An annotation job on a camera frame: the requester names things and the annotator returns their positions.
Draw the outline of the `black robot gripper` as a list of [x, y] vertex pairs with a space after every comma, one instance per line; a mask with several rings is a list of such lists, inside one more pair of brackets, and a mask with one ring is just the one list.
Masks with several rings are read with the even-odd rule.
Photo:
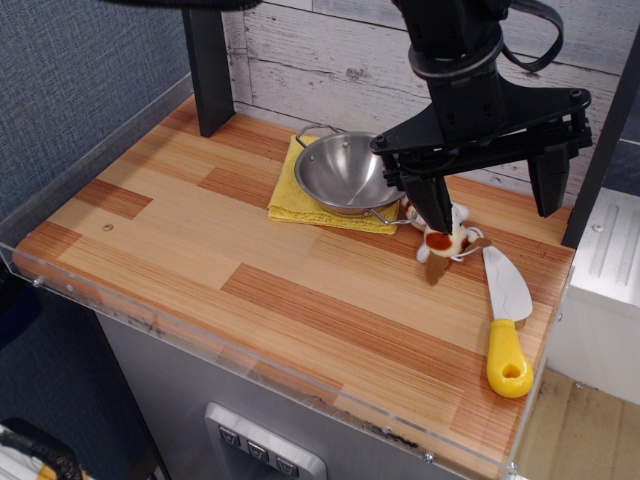
[[453, 230], [446, 176], [518, 161], [527, 164], [538, 214], [562, 207], [570, 162], [592, 144], [587, 90], [520, 86], [497, 71], [431, 86], [430, 105], [376, 136], [371, 149], [387, 184], [406, 192], [432, 230]]

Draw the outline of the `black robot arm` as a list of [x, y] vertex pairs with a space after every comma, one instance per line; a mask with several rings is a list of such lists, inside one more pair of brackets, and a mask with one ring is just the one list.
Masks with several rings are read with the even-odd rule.
[[[591, 146], [586, 117], [591, 94], [582, 88], [515, 85], [497, 58], [527, 72], [546, 68], [564, 39], [563, 22], [539, 1], [399, 1], [411, 40], [409, 63], [425, 80], [431, 103], [371, 142], [388, 186], [405, 193], [432, 229], [453, 229], [448, 175], [524, 160], [540, 216], [563, 203], [570, 161]], [[504, 44], [501, 21], [511, 9], [552, 23], [557, 37], [532, 62]]]

